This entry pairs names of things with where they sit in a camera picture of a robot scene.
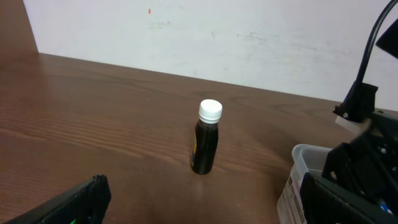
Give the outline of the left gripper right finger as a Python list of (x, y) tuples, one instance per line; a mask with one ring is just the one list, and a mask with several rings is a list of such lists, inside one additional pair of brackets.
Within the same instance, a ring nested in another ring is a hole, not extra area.
[(308, 172), (300, 196), (308, 224), (397, 224), (396, 215)]

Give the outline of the clear plastic container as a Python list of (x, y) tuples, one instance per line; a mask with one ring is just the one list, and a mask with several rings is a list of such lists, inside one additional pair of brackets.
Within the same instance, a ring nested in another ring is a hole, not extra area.
[(300, 197), (300, 188), (306, 173), (321, 176), (328, 153), (332, 148), (298, 144), (292, 149), (294, 164), (289, 178), (277, 201), (280, 224), (304, 224), (306, 219)]

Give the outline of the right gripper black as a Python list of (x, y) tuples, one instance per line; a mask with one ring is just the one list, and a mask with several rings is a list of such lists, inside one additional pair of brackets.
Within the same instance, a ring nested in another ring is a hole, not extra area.
[(397, 205), (397, 118), (379, 110), (361, 123), (335, 123), (356, 137), (328, 153), (322, 177), (376, 205)]

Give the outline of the dark bottle white cap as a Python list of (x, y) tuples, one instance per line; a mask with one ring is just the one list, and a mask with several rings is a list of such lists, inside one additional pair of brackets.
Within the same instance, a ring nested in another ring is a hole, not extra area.
[(219, 101), (206, 99), (200, 103), (190, 153), (190, 167), (196, 174), (205, 175), (212, 170), (222, 112), (223, 106)]

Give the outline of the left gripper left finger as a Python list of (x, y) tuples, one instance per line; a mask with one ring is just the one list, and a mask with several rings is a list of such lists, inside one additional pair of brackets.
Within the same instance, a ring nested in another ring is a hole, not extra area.
[(6, 224), (101, 224), (111, 201), (105, 175), (94, 175)]

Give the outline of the blue fever patch packet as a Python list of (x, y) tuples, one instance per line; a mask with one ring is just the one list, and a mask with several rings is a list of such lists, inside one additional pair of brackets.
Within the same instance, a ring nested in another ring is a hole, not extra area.
[(387, 203), (386, 203), (383, 199), (380, 199), (380, 200), (378, 201), (378, 207), (379, 207), (381, 210), (383, 210), (383, 211), (385, 211), (385, 212), (387, 212), (387, 213), (392, 214), (392, 211), (389, 209)]

